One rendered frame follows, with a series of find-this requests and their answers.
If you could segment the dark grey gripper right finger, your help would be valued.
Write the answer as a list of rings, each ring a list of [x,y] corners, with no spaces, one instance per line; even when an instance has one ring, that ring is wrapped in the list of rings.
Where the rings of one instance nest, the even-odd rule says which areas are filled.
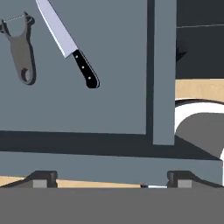
[[[167,182],[168,188],[196,188],[196,187],[223,188],[223,185],[201,179],[191,171],[168,171],[167,179],[168,179]]]

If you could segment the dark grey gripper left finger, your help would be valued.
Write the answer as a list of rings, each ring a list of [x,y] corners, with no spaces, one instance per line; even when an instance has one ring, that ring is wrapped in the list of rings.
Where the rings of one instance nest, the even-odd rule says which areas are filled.
[[[56,171],[34,171],[23,180],[3,185],[4,188],[57,188],[58,173]]]

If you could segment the small white and dark item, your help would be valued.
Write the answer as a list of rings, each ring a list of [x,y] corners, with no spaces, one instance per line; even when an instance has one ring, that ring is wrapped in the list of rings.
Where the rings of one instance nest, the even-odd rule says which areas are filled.
[[[146,183],[141,183],[140,184],[140,187],[141,188],[167,188],[167,186],[166,185],[149,185],[149,184],[146,184]]]

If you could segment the white and grey round object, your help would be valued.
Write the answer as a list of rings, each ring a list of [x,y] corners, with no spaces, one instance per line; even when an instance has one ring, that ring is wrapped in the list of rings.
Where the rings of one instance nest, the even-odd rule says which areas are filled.
[[[224,102],[177,99],[175,135],[224,162]]]

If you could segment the grey open drawer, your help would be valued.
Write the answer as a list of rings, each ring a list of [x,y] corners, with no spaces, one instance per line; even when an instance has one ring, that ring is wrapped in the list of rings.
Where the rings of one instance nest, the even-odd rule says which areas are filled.
[[[175,84],[224,78],[224,0],[48,0],[100,80],[88,88],[35,0],[0,0],[0,23],[34,17],[37,78],[21,82],[0,32],[0,176],[162,186],[168,171],[220,183],[222,162],[175,135]]]

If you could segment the dark grey peeler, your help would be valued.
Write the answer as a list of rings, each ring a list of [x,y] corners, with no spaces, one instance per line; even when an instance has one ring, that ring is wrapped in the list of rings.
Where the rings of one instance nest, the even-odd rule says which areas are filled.
[[[24,30],[20,35],[12,37],[8,30],[7,23],[20,18],[24,19]],[[3,33],[10,42],[10,52],[17,70],[18,78],[22,83],[28,86],[33,85],[37,78],[31,43],[32,25],[34,24],[34,17],[29,15],[26,11],[21,16],[8,20],[1,20],[0,23],[0,32]]]

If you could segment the black handled kitchen knife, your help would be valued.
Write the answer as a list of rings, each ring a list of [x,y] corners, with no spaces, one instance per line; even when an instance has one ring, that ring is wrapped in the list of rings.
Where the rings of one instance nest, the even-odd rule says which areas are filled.
[[[35,0],[38,10],[45,21],[45,24],[52,34],[54,41],[60,49],[63,57],[66,59],[73,55],[74,60],[80,69],[88,88],[98,88],[100,80],[91,67],[88,59],[81,49],[76,45],[67,28],[62,23],[55,9],[48,0]]]

